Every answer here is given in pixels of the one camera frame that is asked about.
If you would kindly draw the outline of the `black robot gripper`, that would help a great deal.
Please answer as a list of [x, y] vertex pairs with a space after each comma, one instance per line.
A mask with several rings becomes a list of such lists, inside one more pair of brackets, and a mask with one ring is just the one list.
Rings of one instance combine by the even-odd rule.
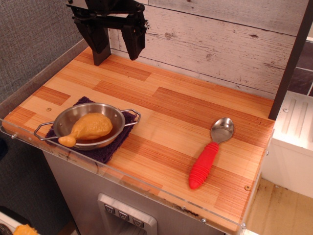
[[68, 0], [79, 32], [97, 54], [109, 44], [106, 28], [120, 29], [131, 60], [145, 48], [145, 6], [135, 0]]

